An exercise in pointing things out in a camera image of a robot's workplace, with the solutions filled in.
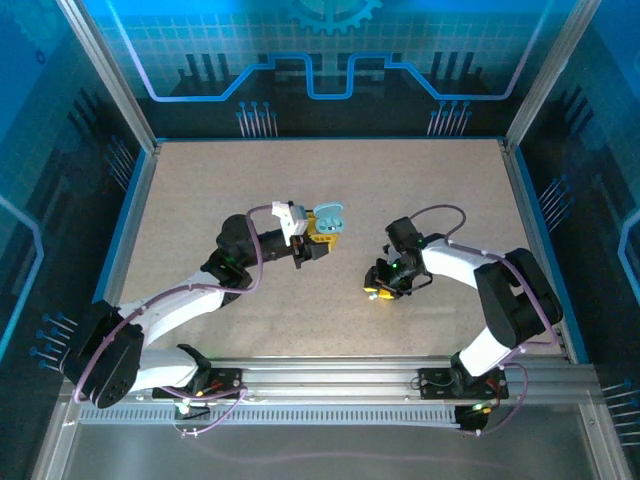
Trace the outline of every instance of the metal pin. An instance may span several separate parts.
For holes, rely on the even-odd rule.
[[[266,117],[267,123],[269,124],[269,134],[273,137],[273,129],[271,128],[271,115],[269,115],[269,102],[262,102],[262,105],[264,105],[264,108],[267,111]]]
[[[569,199],[569,201],[567,203],[562,203],[562,207],[560,208],[560,210],[555,210],[554,213],[549,214],[547,216],[548,220],[547,220],[547,224],[552,224],[560,215],[562,215],[564,212],[567,211],[567,208],[569,208],[571,206],[571,204],[573,203],[573,197],[571,197]]]
[[[617,405],[610,405],[609,410],[613,410],[614,408],[627,407],[627,406],[638,408],[640,407],[640,401],[637,398],[632,398],[630,402],[618,403]]]
[[[58,327],[51,327],[51,335],[53,335],[54,337],[57,335],[58,337],[62,337],[66,340],[69,340],[71,338],[69,335],[66,335],[58,330]]]
[[[551,180],[551,183],[549,184],[549,186],[545,188],[544,192],[542,192],[540,194],[540,197],[538,197],[539,203],[541,203],[542,200],[555,189],[555,187],[558,185],[558,182],[559,180],[557,178],[554,178],[553,180]]]
[[[444,121],[449,116],[449,112],[442,112],[442,121],[440,122],[440,128],[438,128],[438,136],[442,133],[442,127],[444,127]]]
[[[562,197],[567,193],[569,193],[569,188],[568,187],[564,192],[559,193],[557,195],[557,197],[553,201],[550,201],[544,207],[542,207],[542,216],[544,217],[545,215],[547,215],[547,213],[549,213],[549,211],[553,207],[555,207],[558,203],[560,203],[562,201]]]
[[[436,134],[436,129],[438,128],[438,122],[440,121],[440,114],[442,113],[442,109],[447,104],[447,102],[445,102],[444,100],[441,100],[439,103],[440,103],[440,109],[438,110],[438,114],[436,115],[436,123],[433,126],[434,135]]]
[[[262,132],[260,131],[260,116],[258,115],[258,102],[251,102],[251,106],[253,107],[253,113],[256,119],[256,127],[258,129],[258,137],[262,136]]]
[[[611,395],[610,397],[604,397],[604,398],[606,398],[607,400],[613,400],[614,398],[627,397],[629,395],[634,395],[638,392],[640,392],[640,390],[633,390],[631,392],[619,393],[617,395]]]
[[[253,112],[247,112],[247,116],[249,117],[249,123],[251,124],[251,132],[253,133],[253,138],[257,138],[256,126],[253,123]]]
[[[71,320],[70,318],[67,318],[63,315],[62,312],[58,312],[56,313],[56,318],[58,320],[66,320],[67,322],[69,322],[71,325],[75,325],[76,327],[78,326],[78,324],[76,322],[74,322],[73,320]]]
[[[129,162],[127,162],[126,158],[122,157],[121,155],[118,155],[117,152],[113,150],[113,147],[111,147],[111,145],[109,145],[109,148],[111,148],[111,150],[113,151],[113,156],[116,159],[116,162],[118,163],[118,165],[120,166],[122,172],[125,174],[125,177],[128,182],[131,176],[133,175],[133,168],[131,167],[131,165],[129,165]]]
[[[107,148],[113,154],[113,158],[115,158],[122,171],[126,173],[127,177],[130,177],[133,173],[133,169],[131,168],[131,165],[129,165],[129,162],[126,159],[123,159],[122,156],[119,155],[118,152],[116,152],[113,144],[110,143],[109,145],[107,145]]]
[[[262,131],[264,132],[264,138],[267,138],[269,134],[267,133],[267,124],[265,123],[264,117],[266,117],[266,113],[260,112],[260,121],[262,122]]]
[[[458,123],[458,117],[460,117],[460,112],[456,110],[455,112],[453,112],[453,116],[455,118],[453,119],[453,122],[451,123],[451,128],[449,129],[450,137],[453,137],[453,130],[456,128],[456,123]]]
[[[135,159],[131,156],[131,153],[129,152],[129,150],[127,150],[127,148],[124,145],[124,141],[120,138],[116,138],[115,135],[112,135],[111,138],[113,140],[115,140],[116,145],[118,146],[118,148],[120,149],[120,151],[122,152],[122,154],[129,159],[129,163],[131,164],[132,167],[135,167],[136,165],[136,161]]]
[[[278,135],[278,120],[276,119],[277,116],[278,116],[278,114],[276,112],[271,112],[271,118],[273,118],[273,130],[276,133],[276,138],[279,137],[279,135]]]
[[[540,210],[546,210],[549,207],[549,205],[551,205],[551,202],[553,202],[554,200],[557,200],[558,197],[561,195],[562,193],[560,191],[560,188],[556,188],[555,190],[552,190],[551,192],[549,192],[549,195],[547,195],[544,200],[539,202]]]
[[[104,160],[111,166],[111,172],[114,174],[114,178],[119,180],[119,184],[122,188],[126,190],[127,185],[127,176],[124,171],[122,171],[122,167],[118,164],[117,161],[112,161],[108,155],[104,155]]]
[[[467,122],[469,122],[469,118],[471,118],[472,112],[467,112],[464,114],[464,122],[462,123],[462,128],[460,129],[460,136],[464,135],[464,131],[467,128]]]
[[[624,422],[624,423],[614,423],[614,427],[628,427],[630,425],[640,425],[640,418],[633,422]]]
[[[242,133],[242,138],[246,138],[247,135],[244,133],[244,127],[242,126],[242,112],[236,112],[236,117],[238,117],[238,125],[240,125],[240,133]]]
[[[57,344],[57,345],[61,345],[61,346],[63,346],[63,347],[66,347],[66,346],[67,346],[67,344],[66,344],[66,343],[61,342],[60,340],[56,340],[55,338],[49,337],[49,336],[48,336],[48,335],[46,335],[42,330],[38,330],[38,331],[36,332],[36,338],[37,338],[38,340],[41,340],[41,339],[49,340],[50,342],[53,342],[53,343],[55,343],[55,344]]]
[[[640,413],[640,410],[634,410],[633,412],[616,413],[615,415],[611,415],[611,418],[628,417],[629,415],[637,415],[639,413]]]
[[[603,392],[608,392],[609,390],[613,390],[615,388],[620,388],[620,387],[631,388],[631,380],[629,378],[625,378],[622,383],[619,383],[617,385],[612,385],[610,387],[603,388],[602,391]]]
[[[118,172],[115,168],[111,167],[110,169],[111,176],[116,180],[118,185],[126,191],[127,190],[127,179],[122,176],[122,173]]]
[[[49,370],[55,370],[56,372],[60,372],[59,368],[56,368],[53,365],[49,365],[46,360],[40,360],[38,362],[38,367],[40,367],[40,368],[48,368]]]
[[[471,105],[471,102],[469,100],[462,102],[462,113],[460,114],[460,118],[458,119],[458,125],[456,125],[456,134],[460,129],[460,125],[462,125],[462,119],[464,118],[464,114],[467,111],[467,107],[469,105]]]
[[[549,224],[549,219],[551,217],[554,217],[556,213],[558,213],[558,211],[560,211],[562,208],[564,208],[566,205],[566,203],[564,202],[564,200],[560,201],[560,203],[558,203],[555,207],[553,207],[551,209],[551,211],[546,212],[543,217],[544,217],[544,221],[545,223],[548,225]]]
[[[53,318],[51,318],[51,315],[49,315],[48,313],[45,313],[42,316],[42,321],[44,323],[53,323],[54,325],[58,325],[60,328],[65,329],[67,332],[73,333],[73,328],[67,327],[66,325],[63,325],[60,322],[56,322]]]
[[[47,343],[44,346],[44,351],[47,353],[62,353],[62,350],[58,350],[57,348],[55,348],[53,345],[51,345],[50,343]]]
[[[451,123],[451,119],[453,118],[453,110],[456,108],[456,106],[458,105],[458,101],[454,100],[453,102],[451,102],[451,110],[449,111],[449,115],[448,115],[448,120],[447,120],[447,126],[444,127],[444,134],[447,134],[447,130],[449,130],[449,124]]]
[[[249,135],[249,120],[247,120],[247,111],[244,109],[244,107],[247,105],[244,102],[240,102],[238,105],[240,105],[240,108],[242,109],[242,117],[244,118],[244,126],[247,130],[247,135]]]
[[[29,355],[32,356],[32,357],[35,357],[37,355],[37,356],[40,356],[42,358],[46,358],[47,360],[52,360],[54,362],[58,361],[58,357],[54,357],[54,356],[47,355],[45,353],[39,352],[36,347],[31,347],[29,349]]]
[[[435,110],[431,111],[431,120],[429,120],[429,126],[427,127],[427,137],[431,135],[431,127],[433,126],[433,121],[435,120],[437,114],[438,112],[436,112]]]

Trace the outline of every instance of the enclosure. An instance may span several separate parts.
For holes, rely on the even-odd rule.
[[[634,2],[24,0],[0,12],[1,478],[635,478]],[[150,391],[106,410],[75,403],[58,363],[65,319],[182,282],[226,218],[272,201],[340,202],[331,253],[269,262],[255,293],[154,343],[241,370],[235,413],[183,439],[178,403]],[[478,294],[446,275],[399,301],[362,289],[385,227],[443,203],[466,212],[456,242],[530,250],[564,312],[559,345],[505,371],[511,395],[489,425],[519,412],[486,438],[456,430],[475,401],[413,388],[485,328]],[[457,221],[414,223],[427,237]]]

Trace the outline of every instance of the white arm segment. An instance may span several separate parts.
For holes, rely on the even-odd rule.
[[[478,288],[473,271],[493,260],[451,248],[444,239],[435,240],[422,250],[422,261],[433,275],[444,275],[473,288]]]
[[[203,283],[218,285],[218,279],[210,273],[197,272],[180,285]],[[149,298],[120,305],[120,315],[127,317],[143,305]],[[144,333],[143,350],[165,333],[203,313],[213,312],[222,305],[224,293],[218,290],[193,289],[175,293],[152,305],[131,323],[142,326]]]
[[[198,371],[194,358],[177,347],[147,348],[142,351],[140,368],[131,391],[154,387],[184,387]]]
[[[498,342],[489,327],[484,327],[480,335],[460,352],[460,361],[474,377],[484,375],[496,368],[511,353],[511,349]]]
[[[473,288],[478,288],[474,270],[486,263],[493,263],[480,255],[451,248],[444,239],[436,240],[422,250],[422,260],[427,271],[434,275],[453,278]],[[460,352],[460,361],[474,377],[484,375],[497,367],[511,353],[511,349],[499,343],[485,327],[471,345]]]

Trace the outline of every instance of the gray floor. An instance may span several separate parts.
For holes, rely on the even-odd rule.
[[[215,249],[229,215],[272,200],[306,207],[340,201],[337,249],[296,271],[268,264],[255,294],[203,315],[156,344],[190,343],[217,357],[452,354],[483,328],[474,290],[447,278],[399,302],[369,301],[364,274],[391,221],[435,203],[468,213],[455,239],[508,251],[526,238],[495,140],[311,140],[170,143],[158,168],[127,274],[123,301],[184,280]],[[453,213],[416,221],[426,235]],[[259,230],[277,228],[262,214]]]
[[[81,425],[66,480],[589,480],[575,412],[526,407],[475,438],[427,427]]]

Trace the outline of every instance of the beige work surface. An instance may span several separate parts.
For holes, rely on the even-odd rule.
[[[189,343],[216,357],[258,355],[439,355],[484,327],[475,290],[448,278],[397,302],[370,301],[364,275],[382,255],[385,227],[435,203],[468,214],[454,238],[497,251],[527,246],[494,140],[299,140],[169,143],[162,147],[122,301],[192,275],[216,248],[231,214],[273,200],[307,208],[338,201],[346,228],[336,250],[296,270],[265,265],[256,293],[193,319],[154,346]],[[415,220],[446,232],[456,212]],[[279,224],[256,214],[258,231]]]

